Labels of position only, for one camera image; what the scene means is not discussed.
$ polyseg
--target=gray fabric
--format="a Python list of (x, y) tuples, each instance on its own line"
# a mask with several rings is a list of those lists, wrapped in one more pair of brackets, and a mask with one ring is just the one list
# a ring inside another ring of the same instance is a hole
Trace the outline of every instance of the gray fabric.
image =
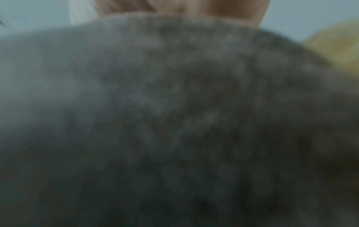
[(1, 227), (357, 227), (359, 85), (229, 21), (0, 40)]

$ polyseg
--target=yellow object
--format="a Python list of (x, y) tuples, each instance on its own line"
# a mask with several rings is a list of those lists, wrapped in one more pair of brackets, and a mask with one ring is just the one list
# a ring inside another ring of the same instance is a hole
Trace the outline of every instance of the yellow object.
[(304, 45), (359, 78), (359, 19), (323, 29), (306, 40)]

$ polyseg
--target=fuzzy gray fur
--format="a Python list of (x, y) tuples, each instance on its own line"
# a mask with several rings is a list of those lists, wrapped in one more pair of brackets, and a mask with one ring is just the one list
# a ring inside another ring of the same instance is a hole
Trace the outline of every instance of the fuzzy gray fur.
[(359, 226), (359, 84), (290, 40), (116, 16), (0, 72), (1, 227)]

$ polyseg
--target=gray fleece blanket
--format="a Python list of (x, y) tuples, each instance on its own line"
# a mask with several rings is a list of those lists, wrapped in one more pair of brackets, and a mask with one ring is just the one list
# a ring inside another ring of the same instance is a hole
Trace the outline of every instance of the gray fleece blanket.
[(359, 84), (230, 21), (0, 40), (1, 227), (357, 227)]

